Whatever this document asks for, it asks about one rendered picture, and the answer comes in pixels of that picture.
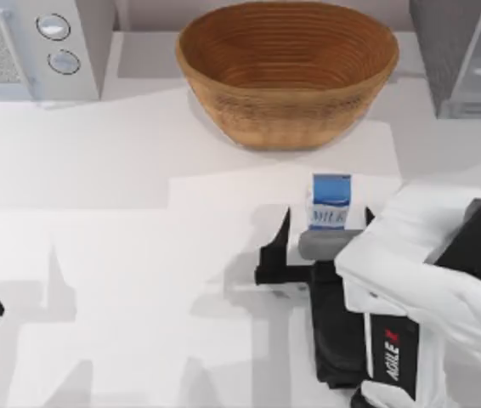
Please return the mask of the round silver microwave knob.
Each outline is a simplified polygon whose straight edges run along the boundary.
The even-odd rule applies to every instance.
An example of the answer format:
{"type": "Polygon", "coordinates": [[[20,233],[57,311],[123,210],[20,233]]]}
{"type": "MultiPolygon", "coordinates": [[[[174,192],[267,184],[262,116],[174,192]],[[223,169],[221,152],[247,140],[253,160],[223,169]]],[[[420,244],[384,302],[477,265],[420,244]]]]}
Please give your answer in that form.
{"type": "Polygon", "coordinates": [[[46,14],[37,17],[37,31],[51,41],[63,41],[71,34],[69,21],[60,14],[46,14]]]}
{"type": "Polygon", "coordinates": [[[48,66],[56,73],[64,76],[76,74],[81,68],[81,61],[71,51],[61,49],[47,57],[48,66]]]}

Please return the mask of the blue and white milk carton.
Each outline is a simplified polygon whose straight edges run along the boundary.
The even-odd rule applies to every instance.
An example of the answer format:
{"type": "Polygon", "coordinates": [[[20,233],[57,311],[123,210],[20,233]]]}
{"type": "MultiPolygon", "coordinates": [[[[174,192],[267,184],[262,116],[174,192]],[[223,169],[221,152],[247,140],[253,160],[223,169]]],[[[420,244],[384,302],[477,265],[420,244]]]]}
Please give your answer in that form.
{"type": "Polygon", "coordinates": [[[353,177],[345,173],[313,173],[305,208],[309,230],[364,230],[365,207],[354,203],[353,177]]]}

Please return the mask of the pale microwave oven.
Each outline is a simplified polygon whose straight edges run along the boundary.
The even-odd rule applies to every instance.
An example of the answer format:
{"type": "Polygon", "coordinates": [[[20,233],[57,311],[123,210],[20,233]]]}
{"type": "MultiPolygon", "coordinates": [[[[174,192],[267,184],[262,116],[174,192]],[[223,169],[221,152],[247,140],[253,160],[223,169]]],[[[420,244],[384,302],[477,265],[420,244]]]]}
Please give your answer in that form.
{"type": "Polygon", "coordinates": [[[100,99],[116,23],[115,0],[0,0],[3,4],[18,13],[33,83],[0,84],[0,101],[47,104],[100,99]],[[71,34],[65,40],[51,41],[37,31],[37,17],[46,14],[60,14],[69,21],[71,34]],[[61,49],[81,61],[76,74],[60,75],[48,66],[48,55],[61,49]]]}

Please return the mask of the brown woven basket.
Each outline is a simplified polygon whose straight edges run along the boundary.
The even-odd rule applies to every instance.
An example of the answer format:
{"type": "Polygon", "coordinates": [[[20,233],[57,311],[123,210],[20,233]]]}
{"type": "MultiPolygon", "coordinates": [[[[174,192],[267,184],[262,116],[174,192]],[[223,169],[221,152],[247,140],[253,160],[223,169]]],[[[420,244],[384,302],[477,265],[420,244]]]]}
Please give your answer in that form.
{"type": "Polygon", "coordinates": [[[314,1],[252,1],[191,21],[176,58],[197,101],[253,150],[321,147],[371,107],[399,61],[379,20],[314,1]]]}

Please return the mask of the grey cabinet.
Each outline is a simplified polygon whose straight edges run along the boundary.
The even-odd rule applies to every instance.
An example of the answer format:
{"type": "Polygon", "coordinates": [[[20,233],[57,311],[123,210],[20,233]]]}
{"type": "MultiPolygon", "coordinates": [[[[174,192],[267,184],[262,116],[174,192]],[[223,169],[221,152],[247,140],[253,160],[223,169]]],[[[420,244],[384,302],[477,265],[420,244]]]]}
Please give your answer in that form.
{"type": "Polygon", "coordinates": [[[481,119],[481,0],[410,0],[436,116],[481,119]]]}

